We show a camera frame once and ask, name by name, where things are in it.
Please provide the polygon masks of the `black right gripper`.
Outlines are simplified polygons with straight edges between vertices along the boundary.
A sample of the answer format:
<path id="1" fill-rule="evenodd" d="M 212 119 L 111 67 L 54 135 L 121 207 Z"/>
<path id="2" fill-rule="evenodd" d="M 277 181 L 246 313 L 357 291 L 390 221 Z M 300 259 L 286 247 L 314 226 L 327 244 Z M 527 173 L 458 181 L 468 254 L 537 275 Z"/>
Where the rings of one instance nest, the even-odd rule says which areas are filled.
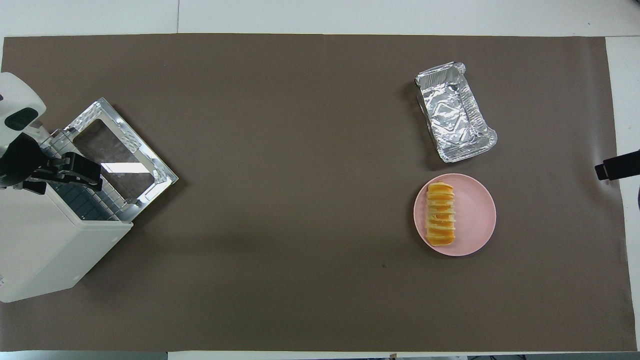
<path id="1" fill-rule="evenodd" d="M 599 181 L 619 180 L 640 175 L 640 151 L 625 153 L 608 158 L 595 166 L 595 173 Z"/>

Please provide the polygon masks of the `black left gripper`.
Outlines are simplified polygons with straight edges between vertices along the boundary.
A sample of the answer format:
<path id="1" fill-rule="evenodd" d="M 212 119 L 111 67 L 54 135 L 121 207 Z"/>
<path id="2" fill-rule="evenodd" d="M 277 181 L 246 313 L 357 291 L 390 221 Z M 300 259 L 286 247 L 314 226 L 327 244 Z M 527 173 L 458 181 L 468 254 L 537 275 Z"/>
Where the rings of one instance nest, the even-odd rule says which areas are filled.
<path id="1" fill-rule="evenodd" d="M 0 159 L 0 186 L 13 187 L 22 183 L 22 189 L 37 195 L 45 195 L 47 183 L 39 179 L 27 180 L 37 169 L 48 166 L 53 171 L 53 182 L 75 183 L 92 191 L 100 192 L 103 187 L 101 165 L 90 161 L 77 152 L 66 152 L 60 158 L 46 154 L 35 139 L 20 134 Z"/>

